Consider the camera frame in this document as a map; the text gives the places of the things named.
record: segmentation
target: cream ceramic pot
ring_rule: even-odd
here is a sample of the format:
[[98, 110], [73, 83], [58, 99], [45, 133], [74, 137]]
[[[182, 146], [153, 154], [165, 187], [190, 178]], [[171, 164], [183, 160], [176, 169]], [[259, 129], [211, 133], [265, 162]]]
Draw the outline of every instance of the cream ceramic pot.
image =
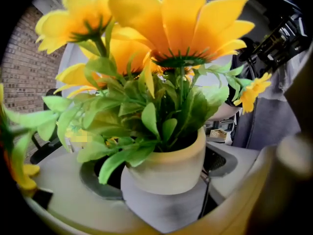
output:
[[142, 164], [128, 170], [136, 185], [144, 191], [161, 195], [186, 192], [199, 180], [205, 143], [205, 132], [200, 128], [191, 146], [172, 152], [153, 152]]

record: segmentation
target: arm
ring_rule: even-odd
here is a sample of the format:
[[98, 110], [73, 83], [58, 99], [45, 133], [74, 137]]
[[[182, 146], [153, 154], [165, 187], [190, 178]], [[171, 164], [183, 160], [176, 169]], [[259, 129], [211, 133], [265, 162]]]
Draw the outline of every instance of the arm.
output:
[[223, 103], [217, 112], [209, 118], [210, 121], [219, 121], [227, 119], [235, 115], [240, 110], [240, 107], [230, 106], [226, 103]]

